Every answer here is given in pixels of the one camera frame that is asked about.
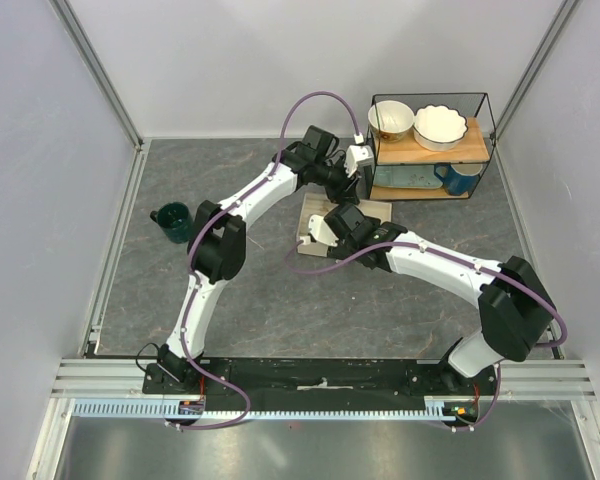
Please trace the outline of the blue mug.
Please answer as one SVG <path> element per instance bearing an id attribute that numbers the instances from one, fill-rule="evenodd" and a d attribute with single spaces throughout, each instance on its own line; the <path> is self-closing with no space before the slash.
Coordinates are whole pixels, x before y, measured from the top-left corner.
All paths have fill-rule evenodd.
<path id="1" fill-rule="evenodd" d="M 467 164 L 437 164 L 434 166 L 434 175 L 442 182 L 447 194 L 461 196 L 470 193 L 479 182 L 482 165 L 478 163 Z"/>

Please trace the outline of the dark green mug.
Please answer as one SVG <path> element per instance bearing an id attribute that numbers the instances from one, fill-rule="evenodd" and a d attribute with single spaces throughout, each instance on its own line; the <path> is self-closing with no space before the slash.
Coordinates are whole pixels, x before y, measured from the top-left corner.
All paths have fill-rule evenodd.
<path id="1" fill-rule="evenodd" d="M 149 214 L 166 238 L 174 244 L 188 243 L 193 235 L 193 218 L 188 207 L 181 202 L 171 202 Z"/>

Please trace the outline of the beige jewelry box with lid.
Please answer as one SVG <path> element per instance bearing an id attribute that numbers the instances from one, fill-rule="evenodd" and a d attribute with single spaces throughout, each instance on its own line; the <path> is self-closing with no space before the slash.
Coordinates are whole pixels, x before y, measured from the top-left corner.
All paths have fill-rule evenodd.
<path id="1" fill-rule="evenodd" d="M 312 215 L 324 216 L 336 207 L 325 194 L 306 193 L 304 195 L 296 240 L 301 241 L 296 250 L 299 254 L 315 257 L 327 257 L 328 246 L 314 241 L 310 237 L 309 221 Z M 357 207 L 366 216 L 378 218 L 381 222 L 392 220 L 393 207 L 390 203 L 361 200 Z"/>

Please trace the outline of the light blue rectangular plate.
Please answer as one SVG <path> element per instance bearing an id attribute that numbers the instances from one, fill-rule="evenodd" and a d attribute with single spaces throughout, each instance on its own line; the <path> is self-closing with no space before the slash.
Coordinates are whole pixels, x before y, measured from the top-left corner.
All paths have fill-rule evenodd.
<path id="1" fill-rule="evenodd" d="M 374 186 L 399 189 L 438 189 L 443 182 L 434 174 L 433 165 L 379 165 Z"/>

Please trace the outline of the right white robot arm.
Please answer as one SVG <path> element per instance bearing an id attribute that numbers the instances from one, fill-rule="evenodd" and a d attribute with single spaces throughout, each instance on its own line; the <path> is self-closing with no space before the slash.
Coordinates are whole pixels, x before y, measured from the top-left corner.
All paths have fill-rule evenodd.
<path id="1" fill-rule="evenodd" d="M 309 232 L 330 258 L 423 280 L 478 310 L 480 328 L 452 346 L 438 368 L 439 384 L 449 393 L 463 392 L 492 364 L 525 361 L 556 318 L 548 292 L 523 258 L 499 262 L 461 254 L 353 204 L 311 216 Z"/>

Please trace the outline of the white bowl with floral pattern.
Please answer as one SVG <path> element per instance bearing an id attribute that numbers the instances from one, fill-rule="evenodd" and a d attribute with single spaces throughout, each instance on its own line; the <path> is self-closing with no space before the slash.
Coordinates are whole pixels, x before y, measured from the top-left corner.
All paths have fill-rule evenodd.
<path id="1" fill-rule="evenodd" d="M 374 103 L 369 108 L 367 120 L 376 138 L 388 143 L 396 143 L 412 129 L 415 114 L 405 103 L 384 100 Z"/>

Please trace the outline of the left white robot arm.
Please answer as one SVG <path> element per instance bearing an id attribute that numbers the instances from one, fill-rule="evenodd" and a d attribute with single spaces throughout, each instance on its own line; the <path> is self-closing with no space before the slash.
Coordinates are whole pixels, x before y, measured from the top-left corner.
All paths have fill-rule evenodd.
<path id="1" fill-rule="evenodd" d="M 219 203 L 202 202 L 193 219 L 187 246 L 189 280 L 176 325 L 157 354 L 165 382 L 178 393 L 188 393 L 199 382 L 191 363 L 204 351 L 206 331 L 224 287 L 246 261 L 249 228 L 280 200 L 315 184 L 335 204 L 359 202 L 359 167 L 373 159 L 361 133 L 335 160 L 339 140 L 310 126 L 302 140 L 278 151 L 271 164 L 236 194 Z"/>

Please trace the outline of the white scalloped bowl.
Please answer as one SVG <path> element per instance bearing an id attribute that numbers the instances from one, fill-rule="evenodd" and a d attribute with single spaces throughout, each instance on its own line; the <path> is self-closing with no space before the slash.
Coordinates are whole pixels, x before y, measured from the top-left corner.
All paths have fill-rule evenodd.
<path id="1" fill-rule="evenodd" d="M 468 120 L 445 105 L 427 105 L 415 115 L 413 133 L 423 148 L 444 152 L 455 148 L 468 132 Z"/>

